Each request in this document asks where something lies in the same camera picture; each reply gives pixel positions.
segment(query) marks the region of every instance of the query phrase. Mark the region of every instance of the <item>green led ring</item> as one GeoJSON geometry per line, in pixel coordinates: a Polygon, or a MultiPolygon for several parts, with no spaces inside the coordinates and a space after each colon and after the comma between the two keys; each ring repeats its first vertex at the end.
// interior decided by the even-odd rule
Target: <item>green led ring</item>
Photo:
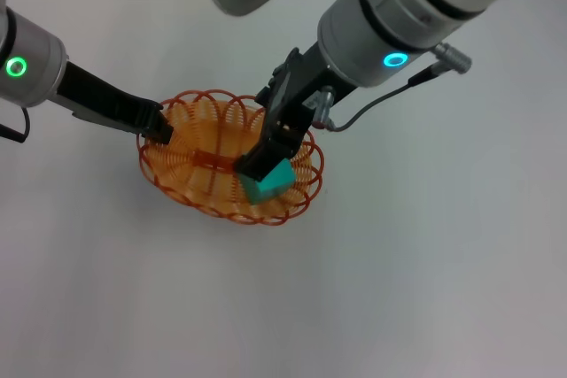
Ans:
{"type": "Polygon", "coordinates": [[[22,75],[24,75],[26,73],[26,70],[27,70],[27,62],[22,57],[14,57],[6,63],[6,72],[8,73],[8,75],[10,77],[21,77],[22,75]],[[12,70],[12,67],[15,64],[21,65],[21,69],[18,72],[14,72],[12,70]]]}

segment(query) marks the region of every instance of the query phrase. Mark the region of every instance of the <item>black cable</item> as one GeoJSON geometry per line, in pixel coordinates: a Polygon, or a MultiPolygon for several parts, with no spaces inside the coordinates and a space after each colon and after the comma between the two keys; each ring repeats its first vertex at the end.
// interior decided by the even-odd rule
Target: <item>black cable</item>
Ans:
{"type": "Polygon", "coordinates": [[[408,89],[414,88],[415,86],[419,86],[420,84],[424,84],[427,81],[437,79],[441,74],[446,73],[448,71],[448,68],[437,67],[438,64],[439,63],[434,64],[432,66],[428,66],[419,73],[413,75],[411,78],[409,78],[408,84],[406,84],[405,86],[402,86],[401,88],[396,89],[393,92],[390,92],[384,96],[379,97],[378,99],[375,99],[374,101],[366,105],[364,108],[362,108],[360,111],[358,111],[356,114],[354,114],[354,117],[348,120],[345,125],[340,127],[335,127],[334,123],[331,122],[330,125],[327,126],[327,130],[331,132],[344,132],[372,107],[382,103],[383,101],[390,99],[393,96],[399,95],[400,93],[405,92],[408,89]]]}
{"type": "Polygon", "coordinates": [[[26,130],[24,130],[24,133],[22,134],[20,132],[17,132],[13,128],[9,128],[0,124],[0,137],[17,143],[23,143],[26,141],[27,137],[29,136],[29,129],[31,125],[29,122],[29,114],[27,113],[27,109],[22,108],[21,110],[24,112],[24,120],[26,121],[26,130]]]}
{"type": "Polygon", "coordinates": [[[334,126],[329,127],[329,131],[331,131],[331,132],[344,132],[350,126],[352,126],[362,116],[362,114],[367,112],[369,109],[375,107],[376,105],[382,103],[385,100],[390,99],[393,96],[396,96],[396,95],[399,95],[402,92],[405,92],[409,88],[411,88],[411,86],[409,86],[407,84],[406,86],[403,86],[399,89],[396,89],[393,92],[388,93],[387,95],[384,95],[384,96],[379,97],[378,99],[375,99],[374,101],[372,101],[371,103],[366,105],[364,108],[362,108],[360,111],[358,111],[356,114],[354,114],[354,117],[352,117],[350,120],[348,120],[345,125],[340,126],[340,127],[334,127],[334,126]]]}
{"type": "Polygon", "coordinates": [[[24,113],[24,121],[26,122],[26,129],[24,130],[24,140],[22,141],[23,143],[26,141],[27,137],[29,136],[29,129],[32,126],[31,123],[29,122],[29,114],[27,113],[27,108],[22,107],[21,110],[24,113]]]}

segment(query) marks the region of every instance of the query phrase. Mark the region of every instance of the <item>cable connector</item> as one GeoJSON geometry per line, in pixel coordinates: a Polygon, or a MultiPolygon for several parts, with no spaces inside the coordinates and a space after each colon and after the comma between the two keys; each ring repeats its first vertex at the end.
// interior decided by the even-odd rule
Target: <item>cable connector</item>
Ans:
{"type": "Polygon", "coordinates": [[[431,49],[431,53],[439,62],[459,74],[465,74],[472,68],[472,58],[449,43],[439,43],[431,49]]]}

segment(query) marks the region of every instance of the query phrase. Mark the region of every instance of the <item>white table surface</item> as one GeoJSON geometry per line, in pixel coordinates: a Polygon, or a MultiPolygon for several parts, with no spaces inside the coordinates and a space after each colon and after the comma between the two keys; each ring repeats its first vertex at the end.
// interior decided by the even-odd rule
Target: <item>white table surface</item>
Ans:
{"type": "MultiPolygon", "coordinates": [[[[161,100],[256,92],[332,1],[243,19],[210,0],[9,4],[161,100]]],[[[469,74],[317,135],[324,189],[280,228],[178,205],[140,174],[134,136],[32,109],[28,141],[0,141],[0,376],[564,377],[566,35],[567,0],[501,0],[451,38],[469,74]]]]}

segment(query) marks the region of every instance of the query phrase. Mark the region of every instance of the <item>gray cable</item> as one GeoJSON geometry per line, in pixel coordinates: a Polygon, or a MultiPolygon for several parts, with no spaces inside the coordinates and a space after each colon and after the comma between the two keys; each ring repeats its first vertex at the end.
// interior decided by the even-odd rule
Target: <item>gray cable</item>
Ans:
{"type": "Polygon", "coordinates": [[[374,101],[372,101],[371,103],[366,105],[364,108],[362,108],[356,114],[354,114],[354,117],[352,117],[350,120],[348,120],[345,125],[340,126],[340,127],[335,127],[335,124],[331,122],[330,125],[327,127],[327,129],[331,132],[344,132],[350,126],[352,126],[362,116],[362,114],[367,112],[369,109],[371,109],[372,107],[382,103],[383,101],[385,101],[387,99],[390,99],[393,96],[396,96],[396,95],[399,95],[402,92],[405,92],[406,90],[408,90],[411,87],[412,86],[407,84],[406,86],[403,86],[399,89],[396,89],[393,92],[388,93],[387,95],[381,96],[378,99],[375,99],[374,101]]]}

